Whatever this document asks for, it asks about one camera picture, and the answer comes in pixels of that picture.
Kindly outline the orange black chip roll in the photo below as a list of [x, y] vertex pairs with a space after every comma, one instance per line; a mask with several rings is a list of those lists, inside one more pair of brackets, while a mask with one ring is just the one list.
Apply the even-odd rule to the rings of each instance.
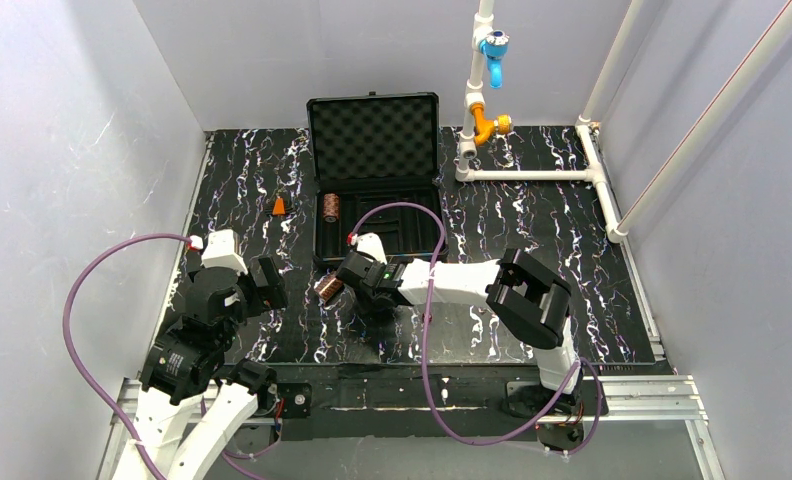
[[323, 196], [322, 216], [326, 223], [335, 223], [340, 218], [340, 198], [337, 194], [327, 193]]

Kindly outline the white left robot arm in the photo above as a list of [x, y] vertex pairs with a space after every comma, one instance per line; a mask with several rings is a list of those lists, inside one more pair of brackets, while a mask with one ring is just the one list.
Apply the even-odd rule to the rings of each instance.
[[226, 354], [249, 319], [288, 305], [274, 261], [249, 267], [231, 229], [194, 238], [201, 265], [176, 323], [157, 336], [139, 379], [133, 425], [113, 476], [150, 479], [152, 461], [166, 479], [202, 479], [276, 381], [273, 369]]

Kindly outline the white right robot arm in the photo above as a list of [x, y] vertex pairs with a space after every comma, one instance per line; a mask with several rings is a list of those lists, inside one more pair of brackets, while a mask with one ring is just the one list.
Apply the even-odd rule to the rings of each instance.
[[571, 287], [521, 249], [480, 263], [385, 263], [352, 252], [336, 278], [371, 311], [428, 302], [486, 308], [518, 341], [533, 348], [542, 387], [564, 395], [578, 387], [581, 366], [572, 339]]

